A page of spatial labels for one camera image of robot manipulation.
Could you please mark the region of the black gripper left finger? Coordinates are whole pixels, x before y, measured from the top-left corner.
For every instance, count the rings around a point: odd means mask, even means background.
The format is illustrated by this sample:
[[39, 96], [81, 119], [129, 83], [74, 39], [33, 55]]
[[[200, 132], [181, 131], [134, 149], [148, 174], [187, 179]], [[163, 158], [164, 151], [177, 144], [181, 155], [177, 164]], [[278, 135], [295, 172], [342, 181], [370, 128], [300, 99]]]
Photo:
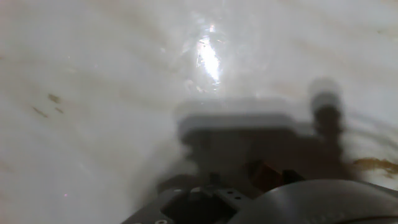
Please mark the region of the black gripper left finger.
[[204, 185], [172, 187], [159, 193], [122, 224], [228, 223], [251, 202], [251, 198], [222, 183], [219, 174], [211, 173]]

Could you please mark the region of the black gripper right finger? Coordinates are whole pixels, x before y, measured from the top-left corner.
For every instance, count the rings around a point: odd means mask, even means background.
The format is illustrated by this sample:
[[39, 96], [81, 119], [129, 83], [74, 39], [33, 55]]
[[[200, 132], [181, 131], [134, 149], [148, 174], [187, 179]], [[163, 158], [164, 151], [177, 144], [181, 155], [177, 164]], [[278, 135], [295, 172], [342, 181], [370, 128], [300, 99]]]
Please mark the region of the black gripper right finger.
[[295, 182], [304, 181], [305, 178], [294, 170], [283, 170], [282, 171], [282, 183], [293, 184]]

